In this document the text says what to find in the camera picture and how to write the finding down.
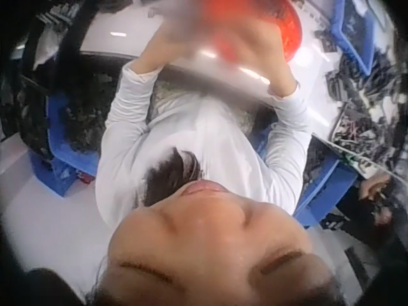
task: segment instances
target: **white long-sleeve shirt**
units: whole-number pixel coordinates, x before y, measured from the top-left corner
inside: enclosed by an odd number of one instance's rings
[[[311,137],[307,105],[299,88],[285,98],[271,97],[279,122],[269,134],[264,162],[229,108],[215,98],[195,93],[179,96],[147,124],[158,74],[159,70],[137,75],[130,63],[123,67],[106,120],[96,176],[96,201],[103,220],[112,227],[119,225],[143,192],[147,171],[174,147],[195,154],[204,179],[292,214],[302,190]]]

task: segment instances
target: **sleeve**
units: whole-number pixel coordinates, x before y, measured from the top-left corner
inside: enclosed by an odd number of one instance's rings
[[[311,130],[307,104],[299,86],[285,98],[274,97],[278,123],[268,136],[265,163],[270,172],[270,201],[295,212],[303,186]]]
[[[147,132],[150,96],[160,72],[137,75],[130,65],[122,69],[119,90],[106,120],[96,175],[96,203],[103,220],[111,226],[118,225],[125,214],[122,203],[131,201],[131,155],[136,152],[132,148]]]

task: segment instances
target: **closed eye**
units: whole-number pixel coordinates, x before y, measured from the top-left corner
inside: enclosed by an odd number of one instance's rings
[[[286,265],[290,263],[291,261],[294,261],[303,255],[304,253],[300,251],[287,253],[286,255],[274,260],[272,263],[262,268],[261,273],[263,275],[270,274],[276,271],[276,269],[280,268],[281,266]]]
[[[166,284],[173,284],[173,278],[172,277],[170,277],[169,275],[166,275],[166,274],[164,274],[162,272],[159,272],[156,269],[153,269],[153,268],[151,268],[149,266],[146,266],[146,265],[141,265],[141,264],[138,264],[138,263],[125,262],[125,263],[121,263],[120,267],[130,268],[130,269],[136,270],[138,272],[144,272],[144,273],[147,273],[147,274],[150,274],[150,275],[154,276],[155,278],[159,279],[162,282],[165,282]]]

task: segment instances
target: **nose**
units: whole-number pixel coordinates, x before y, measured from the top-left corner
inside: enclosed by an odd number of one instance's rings
[[[241,203],[227,194],[209,193],[181,201],[166,211],[177,235],[201,244],[216,244],[241,235],[247,218]]]

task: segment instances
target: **red bowl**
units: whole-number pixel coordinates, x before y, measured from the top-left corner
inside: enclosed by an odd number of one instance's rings
[[[218,23],[228,18],[257,16],[280,27],[284,55],[290,61],[302,43],[302,26],[295,8],[288,0],[205,0],[203,13],[211,23]],[[236,62],[233,47],[215,34],[213,44],[219,55],[227,61]]]

